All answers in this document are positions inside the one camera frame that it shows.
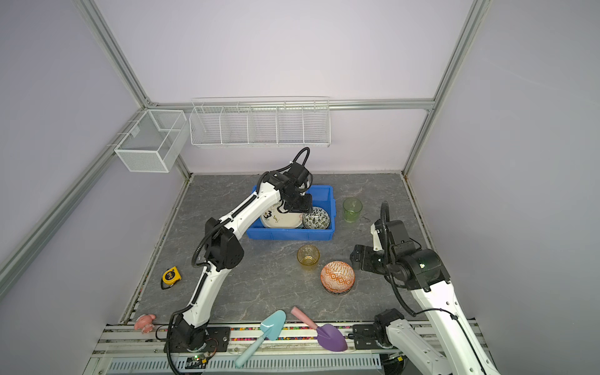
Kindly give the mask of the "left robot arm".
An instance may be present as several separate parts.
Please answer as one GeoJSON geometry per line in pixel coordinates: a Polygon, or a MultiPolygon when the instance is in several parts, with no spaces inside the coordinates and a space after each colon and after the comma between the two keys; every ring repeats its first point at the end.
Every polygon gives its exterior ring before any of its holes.
{"type": "Polygon", "coordinates": [[[202,270],[198,283],[187,306],[173,312],[167,324],[164,351],[174,374],[181,373],[172,357],[176,346],[196,352],[208,341],[213,304],[225,278],[244,257],[240,240],[245,232],[274,205],[286,213],[312,211],[313,198],[307,192],[313,185],[313,175],[306,168],[309,155],[310,148],[304,147],[287,166],[264,172],[240,205],[220,219],[206,221],[205,235],[191,259],[192,267],[202,270]]]}

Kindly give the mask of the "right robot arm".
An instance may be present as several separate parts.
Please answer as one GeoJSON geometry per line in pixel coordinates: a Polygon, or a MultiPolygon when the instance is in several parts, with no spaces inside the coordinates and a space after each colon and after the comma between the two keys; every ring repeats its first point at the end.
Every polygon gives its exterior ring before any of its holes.
{"type": "Polygon", "coordinates": [[[413,240],[383,202],[371,227],[373,244],[356,245],[356,270],[379,274],[400,307],[374,318],[373,337],[396,348],[422,374],[497,374],[459,304],[448,270],[436,251],[413,240]]]}

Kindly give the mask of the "red patterned bowl underneath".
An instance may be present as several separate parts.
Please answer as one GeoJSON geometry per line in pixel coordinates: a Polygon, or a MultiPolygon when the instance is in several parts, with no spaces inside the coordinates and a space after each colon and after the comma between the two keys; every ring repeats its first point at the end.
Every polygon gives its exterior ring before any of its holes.
{"type": "Polygon", "coordinates": [[[356,274],[346,262],[333,261],[323,267],[320,280],[324,288],[341,290],[353,287],[356,274]]]}

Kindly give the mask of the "black white leaf bowl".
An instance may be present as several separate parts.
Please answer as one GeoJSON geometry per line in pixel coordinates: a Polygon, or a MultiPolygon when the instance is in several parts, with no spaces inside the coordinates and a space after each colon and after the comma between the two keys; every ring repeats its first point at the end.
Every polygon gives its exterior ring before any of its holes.
{"type": "Polygon", "coordinates": [[[302,225],[308,230],[327,230],[331,224],[328,212],[318,206],[312,208],[311,212],[302,215],[302,225]]]}

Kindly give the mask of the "cream floral plate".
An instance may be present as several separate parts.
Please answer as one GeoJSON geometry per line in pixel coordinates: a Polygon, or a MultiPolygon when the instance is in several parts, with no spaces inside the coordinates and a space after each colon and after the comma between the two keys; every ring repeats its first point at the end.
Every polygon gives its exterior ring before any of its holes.
{"type": "Polygon", "coordinates": [[[280,212],[278,205],[271,206],[259,219],[265,228],[270,229],[297,229],[303,226],[302,213],[280,212]]]}

